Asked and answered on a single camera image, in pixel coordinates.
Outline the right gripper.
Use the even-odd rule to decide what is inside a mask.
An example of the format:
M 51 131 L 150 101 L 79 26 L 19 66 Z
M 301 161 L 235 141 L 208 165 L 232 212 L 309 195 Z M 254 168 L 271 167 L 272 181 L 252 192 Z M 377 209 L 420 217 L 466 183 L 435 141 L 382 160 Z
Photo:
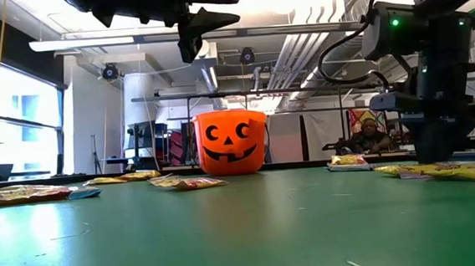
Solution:
M 419 53 L 416 96 L 428 119 L 458 119 L 472 98 L 465 94 L 468 73 L 475 70 L 469 51 L 472 20 L 465 13 L 432 18 Z M 457 142 L 457 122 L 435 120 L 411 125 L 420 164 L 447 161 Z

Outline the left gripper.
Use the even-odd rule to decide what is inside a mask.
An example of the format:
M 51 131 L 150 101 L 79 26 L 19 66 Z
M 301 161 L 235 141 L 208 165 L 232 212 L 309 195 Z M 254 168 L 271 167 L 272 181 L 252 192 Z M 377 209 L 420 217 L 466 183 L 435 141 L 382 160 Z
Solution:
M 98 0 L 99 21 L 110 27 L 115 15 L 137 18 L 142 24 L 160 21 L 165 26 L 178 24 L 177 43 L 184 63 L 191 64 L 202 48 L 202 35 L 237 23 L 240 16 L 209 12 L 200 8 L 190 14 L 187 3 L 236 4 L 239 0 Z

